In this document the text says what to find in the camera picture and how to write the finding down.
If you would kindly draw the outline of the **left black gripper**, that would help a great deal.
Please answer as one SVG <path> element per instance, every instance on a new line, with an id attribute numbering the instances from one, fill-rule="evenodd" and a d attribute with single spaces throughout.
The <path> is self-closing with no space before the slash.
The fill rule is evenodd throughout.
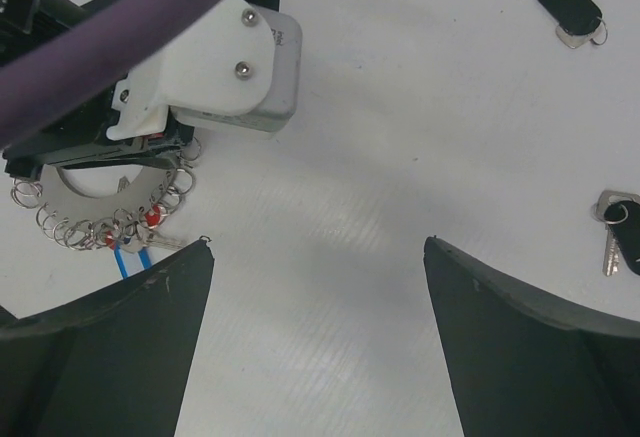
<path id="1" fill-rule="evenodd" d="M 65 33 L 117 0 L 92 0 L 79 6 L 70 0 L 1 0 L 1 63 L 8 65 Z M 70 170 L 140 165 L 170 169 L 178 152 L 194 138 L 194 129 L 169 116 L 159 130 L 139 137 L 111 140 L 110 127 L 120 114 L 114 103 L 130 95 L 109 86 L 73 111 L 3 151 L 8 175 L 37 180 L 45 167 Z"/>

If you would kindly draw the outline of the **metal disc with keyrings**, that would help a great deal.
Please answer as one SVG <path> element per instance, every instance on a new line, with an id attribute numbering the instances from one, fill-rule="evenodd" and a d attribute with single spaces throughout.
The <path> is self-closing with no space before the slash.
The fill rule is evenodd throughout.
<path id="1" fill-rule="evenodd" d="M 35 223 L 48 240 L 77 252 L 108 248 L 94 242 L 92 227 L 95 222 L 111 217 L 117 209 L 136 212 L 141 207 L 149 210 L 159 204 L 165 217 L 155 229 L 142 232 L 142 248 L 152 244 L 178 250 L 182 244 L 176 241 L 162 243 L 158 230 L 181 209 L 195 189 L 194 165 L 201 154 L 200 142 L 193 140 L 178 152 L 176 166 L 167 170 L 144 167 L 131 181 L 121 178 L 116 191 L 103 197 L 80 192 L 61 170 L 45 167 L 36 181 L 15 178 L 10 197 L 18 207 L 35 213 Z"/>

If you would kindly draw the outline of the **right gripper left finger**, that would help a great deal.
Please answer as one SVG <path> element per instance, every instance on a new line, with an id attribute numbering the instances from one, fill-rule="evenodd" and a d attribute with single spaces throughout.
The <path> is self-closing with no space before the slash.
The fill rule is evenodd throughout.
<path id="1" fill-rule="evenodd" d="M 2 435 L 174 435 L 213 269 L 201 237 L 49 311 L 2 310 Z"/>

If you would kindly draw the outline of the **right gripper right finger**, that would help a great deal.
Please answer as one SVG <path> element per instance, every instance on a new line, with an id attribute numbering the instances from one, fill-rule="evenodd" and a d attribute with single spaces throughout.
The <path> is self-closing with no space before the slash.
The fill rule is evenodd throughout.
<path id="1" fill-rule="evenodd" d="M 639 324 L 430 237 L 424 266 L 467 436 L 636 436 Z"/>

